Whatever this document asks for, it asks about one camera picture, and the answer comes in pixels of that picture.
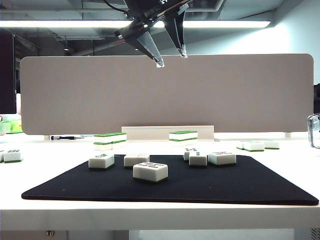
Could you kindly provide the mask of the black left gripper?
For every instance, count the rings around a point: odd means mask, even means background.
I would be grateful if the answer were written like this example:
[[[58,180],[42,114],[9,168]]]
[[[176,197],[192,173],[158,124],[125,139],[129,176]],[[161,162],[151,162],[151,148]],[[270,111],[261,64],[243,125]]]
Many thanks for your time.
[[[115,31],[118,38],[137,38],[140,51],[151,58],[157,68],[163,68],[163,57],[149,32],[155,23],[163,21],[179,55],[183,59],[188,57],[183,27],[185,12],[189,7],[188,0],[126,0],[125,3],[128,10],[124,13],[132,22]]]

